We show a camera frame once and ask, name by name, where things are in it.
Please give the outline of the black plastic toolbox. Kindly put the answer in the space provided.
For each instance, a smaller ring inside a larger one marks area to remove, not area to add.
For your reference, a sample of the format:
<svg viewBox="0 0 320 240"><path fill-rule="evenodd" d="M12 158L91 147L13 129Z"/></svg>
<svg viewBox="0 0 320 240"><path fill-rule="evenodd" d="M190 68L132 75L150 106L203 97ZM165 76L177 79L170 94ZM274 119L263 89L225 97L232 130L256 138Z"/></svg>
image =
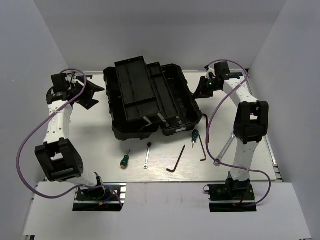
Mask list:
<svg viewBox="0 0 320 240"><path fill-rule="evenodd" d="M138 56L105 68L103 80L117 140L192 131L203 117L179 65L147 64Z"/></svg>

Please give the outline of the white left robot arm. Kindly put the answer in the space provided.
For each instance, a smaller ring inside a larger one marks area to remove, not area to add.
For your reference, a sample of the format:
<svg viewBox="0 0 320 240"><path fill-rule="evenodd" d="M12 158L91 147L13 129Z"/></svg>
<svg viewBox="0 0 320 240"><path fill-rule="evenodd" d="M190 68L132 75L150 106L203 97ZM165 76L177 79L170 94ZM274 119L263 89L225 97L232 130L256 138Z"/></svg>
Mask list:
<svg viewBox="0 0 320 240"><path fill-rule="evenodd" d="M94 94L104 88L82 76L68 77L66 73L54 74L51 80L53 86L46 95L51 119L43 144L35 147L36 158L49 181L89 186L90 196L99 200L105 196L106 187L96 172L84 169L83 160L69 136L74 104L91 109L98 104Z"/></svg>

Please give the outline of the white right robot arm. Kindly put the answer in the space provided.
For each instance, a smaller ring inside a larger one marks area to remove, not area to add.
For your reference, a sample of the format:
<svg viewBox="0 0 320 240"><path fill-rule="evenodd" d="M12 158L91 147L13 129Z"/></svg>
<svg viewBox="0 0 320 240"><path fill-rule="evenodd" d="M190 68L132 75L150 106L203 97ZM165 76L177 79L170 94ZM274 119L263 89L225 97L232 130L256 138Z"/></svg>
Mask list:
<svg viewBox="0 0 320 240"><path fill-rule="evenodd" d="M250 179L251 165L255 150L268 132L269 104L258 100L245 87L248 73L243 72L244 79L230 72L229 60L216 60L204 67L206 75L200 78L194 99L211 98L216 91L223 91L226 96L214 110L207 126L210 129L213 117L226 99L231 99L237 107L233 125L233 135L237 140L233 164L230 165L229 178L234 182L225 188L226 195L236 200L244 193L239 182Z"/></svg>

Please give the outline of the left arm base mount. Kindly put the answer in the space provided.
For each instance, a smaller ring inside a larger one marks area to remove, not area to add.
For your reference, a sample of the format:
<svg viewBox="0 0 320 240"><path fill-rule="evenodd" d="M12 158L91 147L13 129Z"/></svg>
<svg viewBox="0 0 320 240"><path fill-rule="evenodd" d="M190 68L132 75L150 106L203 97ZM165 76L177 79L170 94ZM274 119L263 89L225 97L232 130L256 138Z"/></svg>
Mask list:
<svg viewBox="0 0 320 240"><path fill-rule="evenodd" d="M120 212L125 203L127 184L109 183L110 187L81 190L74 197L74 212Z"/></svg>

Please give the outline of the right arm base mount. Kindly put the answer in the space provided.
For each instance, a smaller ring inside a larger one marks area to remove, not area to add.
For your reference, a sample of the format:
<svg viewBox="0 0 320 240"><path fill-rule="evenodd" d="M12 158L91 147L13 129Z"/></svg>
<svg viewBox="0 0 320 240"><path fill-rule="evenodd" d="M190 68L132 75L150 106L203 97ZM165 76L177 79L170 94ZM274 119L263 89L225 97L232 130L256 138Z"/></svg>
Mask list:
<svg viewBox="0 0 320 240"><path fill-rule="evenodd" d="M230 185L207 184L204 193L209 195L209 211L211 213L250 213L256 212L256 199L253 186L233 189Z"/></svg>

